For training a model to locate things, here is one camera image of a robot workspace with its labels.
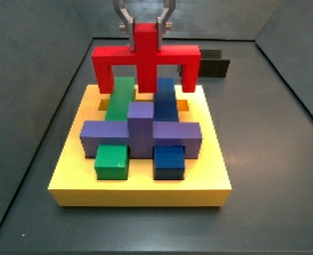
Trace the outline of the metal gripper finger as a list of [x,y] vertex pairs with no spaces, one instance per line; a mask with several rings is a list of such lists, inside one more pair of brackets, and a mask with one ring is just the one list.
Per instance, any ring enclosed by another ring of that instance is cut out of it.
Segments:
[[175,0],[163,0],[163,10],[156,17],[156,43],[159,48],[162,48],[162,37],[166,34],[166,31],[171,29],[170,17],[174,10]]
[[133,50],[135,49],[135,19],[128,12],[125,0],[113,0],[113,7],[123,22],[123,24],[120,25],[120,29],[127,33],[129,37],[129,46],[131,46],[131,50]]

